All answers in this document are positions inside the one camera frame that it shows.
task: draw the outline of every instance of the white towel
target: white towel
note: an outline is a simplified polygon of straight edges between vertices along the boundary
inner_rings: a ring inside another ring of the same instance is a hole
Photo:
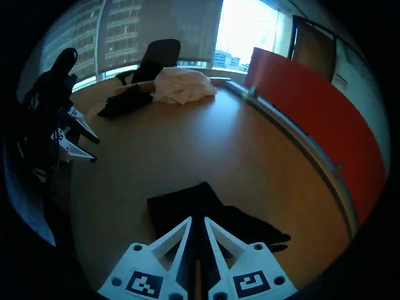
[[[203,73],[186,68],[165,67],[154,80],[155,102],[185,104],[205,96],[214,96],[217,89]]]

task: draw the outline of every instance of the black cloth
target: black cloth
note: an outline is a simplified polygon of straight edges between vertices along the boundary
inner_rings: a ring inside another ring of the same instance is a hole
[[[272,225],[250,216],[234,206],[221,203],[217,195],[207,182],[185,188],[166,195],[153,197],[147,200],[147,207],[157,239],[179,225],[187,217],[192,217],[192,223],[204,223],[204,217],[209,217],[226,231],[242,240],[246,244],[263,242],[271,252],[286,249],[290,235],[281,232]],[[195,225],[195,236],[202,236],[203,226]],[[195,245],[202,248],[199,239]]]
[[[152,101],[153,97],[149,92],[141,92],[139,86],[133,85],[123,93],[109,97],[105,107],[97,115],[114,119],[138,110]]]

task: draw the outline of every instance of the window blind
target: window blind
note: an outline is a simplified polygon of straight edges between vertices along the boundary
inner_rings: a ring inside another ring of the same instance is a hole
[[[40,57],[48,71],[62,50],[73,47],[78,59],[72,69],[80,80],[95,74],[95,33],[103,0],[84,0],[69,9],[47,32]]]
[[[179,60],[212,62],[223,0],[82,0],[48,31],[41,71],[73,47],[79,80],[138,64],[156,40],[177,39]]]

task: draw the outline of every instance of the black office chair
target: black office chair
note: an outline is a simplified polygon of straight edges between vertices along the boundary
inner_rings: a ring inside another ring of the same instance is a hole
[[[117,74],[123,86],[127,85],[125,79],[133,73],[131,84],[152,81],[164,67],[175,67],[177,65],[181,42],[177,39],[160,39],[152,41],[144,53],[140,66],[137,70],[129,70]]]

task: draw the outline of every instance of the red wall panel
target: red wall panel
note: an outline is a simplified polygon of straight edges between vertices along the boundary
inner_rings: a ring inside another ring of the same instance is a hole
[[[297,62],[254,48],[244,85],[310,135],[342,177],[362,224],[385,184],[378,144],[359,111],[329,81]]]

